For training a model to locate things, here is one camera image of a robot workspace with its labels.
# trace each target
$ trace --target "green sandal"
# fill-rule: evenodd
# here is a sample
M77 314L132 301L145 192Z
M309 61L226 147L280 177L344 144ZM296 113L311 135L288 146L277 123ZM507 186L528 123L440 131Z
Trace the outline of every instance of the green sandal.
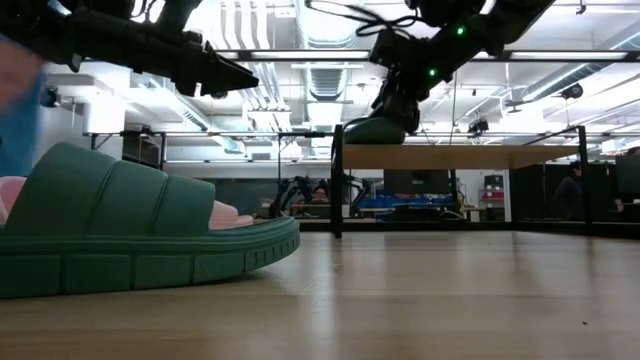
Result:
M292 218L210 231L214 199L210 183L58 144L0 227L0 298L202 284L298 248Z

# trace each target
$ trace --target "wire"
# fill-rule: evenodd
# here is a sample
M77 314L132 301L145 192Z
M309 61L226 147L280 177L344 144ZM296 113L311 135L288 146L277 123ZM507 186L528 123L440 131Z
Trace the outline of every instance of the wire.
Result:
M426 137L427 137L427 143L428 143L429 145L435 145L435 144L433 143L433 141L431 141L431 140L429 139L429 134L427 134L427 130L424 128L424 125L422 125L422 123L420 123L420 128L421 128L421 130L422 130L422 131L421 131L421 132L422 132L422 134L423 134L424 136L426 136Z
M404 28L408 28L413 26L415 23L417 22L422 22L425 23L424 19L422 19L420 16L418 16L418 10L416 9L414 12L414 15L406 15L400 18L397 18L395 20L386 20L384 19L382 16L378 15L377 13L365 9L361 6L358 5L345 5L345 4L339 4L333 1L327 1L327 0L305 0L305 6L309 9L312 10L316 10L319 11L321 13L325 13L325 14L329 14L329 15L335 15L335 16L340 16L343 17L345 19L349 19L349 20L354 20L354 21L358 21L358 22L363 22L365 23L365 25L360 26L357 30L356 30L356 35L358 37L367 37L367 36L372 36L372 35L377 35L380 33L380 31L382 29L378 29L378 30L372 30L376 27L383 27L383 28L387 28L389 30L392 30L396 33L400 33L403 34L407 37L411 37L411 35L403 30ZM322 3L322 4L331 4L334 6L340 6L340 7L344 7L347 8L355 13L359 13L362 14L363 16L355 16L355 15L350 15L350 14L338 14L335 12L331 12L328 10L323 10L323 9L319 9L319 8L315 8L313 7L313 3Z
M449 134L449 145L453 141L453 130L456 127L456 98L458 95L458 72L453 75L453 111L451 111L451 133Z

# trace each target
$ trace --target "wooden floor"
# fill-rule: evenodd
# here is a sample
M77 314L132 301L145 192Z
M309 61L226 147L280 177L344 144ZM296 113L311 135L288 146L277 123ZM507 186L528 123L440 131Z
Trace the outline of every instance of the wooden floor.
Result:
M195 288L0 302L0 359L640 358L640 243L305 234Z

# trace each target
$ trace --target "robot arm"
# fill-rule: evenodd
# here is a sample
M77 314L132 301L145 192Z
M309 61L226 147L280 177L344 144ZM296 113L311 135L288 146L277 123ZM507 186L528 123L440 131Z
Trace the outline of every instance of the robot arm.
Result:
M0 34L74 72L92 58L171 78L187 96L198 83L201 95L212 96L257 86L249 70L218 56L209 42L203 46L199 34L183 32L200 2L166 0L153 24L129 19L134 0L62 0L66 9L55 0L2 0Z
M294 183L295 186L289 189L289 186ZM306 203L311 202L313 195L311 193L311 180L308 177L296 176L293 179L284 179L280 182L278 194L269 206L269 217L279 217L280 212L287 208L289 202L296 194L301 194Z
M353 214L358 211L358 205L360 205L360 202L362 202L365 196L369 195L371 192L371 184L365 179L360 179L347 174L344 175L343 179L345 185L354 188L357 192L355 199L351 202L351 213L353 216Z
M314 2L328 2L307 1L310 7ZM480 14L485 1L405 0L410 9L419 10L420 17L407 16L395 21L384 20L358 6L346 6L351 11L366 16L363 18L340 15L367 23L357 34L372 35L374 32L365 34L363 28L384 27L376 32L378 38L369 54L369 61L386 67L389 72L372 104L373 112L369 115L369 120L386 119L387 122L395 124L400 131L415 132L420 123L418 103L429 97L432 88L441 81L451 81L453 74L480 51L499 56L506 44L518 40L554 2L496 0L494 7L485 15ZM421 39L401 30L416 21L441 29L432 38ZM354 129L364 128L369 124L373 124L371 127L377 126L372 121L359 121ZM356 141L365 144L370 142L366 139Z

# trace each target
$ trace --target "monitor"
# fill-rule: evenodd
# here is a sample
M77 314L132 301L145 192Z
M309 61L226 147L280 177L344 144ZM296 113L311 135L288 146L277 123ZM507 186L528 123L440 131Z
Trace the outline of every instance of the monitor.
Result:
M484 187L504 188L504 178L502 175L486 175L484 177Z
M403 194L451 194L448 170L385 170L384 191Z
M640 156L616 156L618 192L640 194Z

